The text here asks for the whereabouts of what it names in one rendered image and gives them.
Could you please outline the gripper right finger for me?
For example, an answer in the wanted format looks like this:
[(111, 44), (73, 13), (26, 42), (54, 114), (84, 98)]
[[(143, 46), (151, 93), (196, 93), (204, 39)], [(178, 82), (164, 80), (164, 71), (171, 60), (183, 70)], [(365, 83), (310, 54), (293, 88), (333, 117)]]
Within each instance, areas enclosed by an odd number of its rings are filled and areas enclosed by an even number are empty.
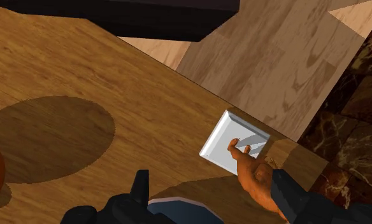
[(323, 195), (307, 192), (285, 170), (273, 170), (271, 197), (290, 224), (372, 224), (372, 205), (344, 209)]

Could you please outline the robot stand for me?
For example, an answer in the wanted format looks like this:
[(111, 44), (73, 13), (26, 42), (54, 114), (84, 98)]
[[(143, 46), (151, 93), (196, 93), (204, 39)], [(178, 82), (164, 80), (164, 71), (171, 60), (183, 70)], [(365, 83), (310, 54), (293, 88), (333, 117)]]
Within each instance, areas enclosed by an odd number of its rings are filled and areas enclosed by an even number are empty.
[(199, 42), (237, 14), (240, 0), (0, 0), (0, 7), (84, 18), (119, 37)]

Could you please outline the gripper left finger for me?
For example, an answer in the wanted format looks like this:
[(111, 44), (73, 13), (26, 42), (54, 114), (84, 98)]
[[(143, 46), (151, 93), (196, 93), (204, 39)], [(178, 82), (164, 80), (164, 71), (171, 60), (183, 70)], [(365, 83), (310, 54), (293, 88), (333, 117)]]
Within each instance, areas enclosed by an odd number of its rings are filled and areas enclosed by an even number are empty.
[(110, 197), (100, 211), (76, 206), (65, 212), (60, 224), (176, 224), (162, 213), (147, 209), (149, 172), (138, 170), (131, 191)]

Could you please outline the orange figure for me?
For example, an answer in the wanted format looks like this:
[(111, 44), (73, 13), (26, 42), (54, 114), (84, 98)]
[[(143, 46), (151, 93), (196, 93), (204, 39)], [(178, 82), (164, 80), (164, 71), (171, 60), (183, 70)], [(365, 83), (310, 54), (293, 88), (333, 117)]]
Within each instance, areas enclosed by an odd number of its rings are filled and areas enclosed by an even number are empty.
[(250, 156), (250, 146), (246, 146), (244, 151), (237, 149), (238, 141), (237, 138), (232, 139), (227, 150), (231, 153), (232, 158), (237, 161), (237, 174), (241, 186), (256, 203), (268, 211), (277, 213), (287, 221), (287, 218), (271, 197), (273, 168), (264, 159), (256, 159)]

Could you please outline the blue round object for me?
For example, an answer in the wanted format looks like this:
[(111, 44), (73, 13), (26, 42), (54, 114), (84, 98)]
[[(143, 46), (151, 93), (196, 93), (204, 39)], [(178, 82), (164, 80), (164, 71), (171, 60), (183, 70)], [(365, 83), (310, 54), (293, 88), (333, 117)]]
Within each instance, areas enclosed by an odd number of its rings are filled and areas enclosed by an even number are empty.
[(151, 199), (147, 209), (153, 214), (166, 215), (176, 224), (225, 224), (203, 203), (183, 197)]

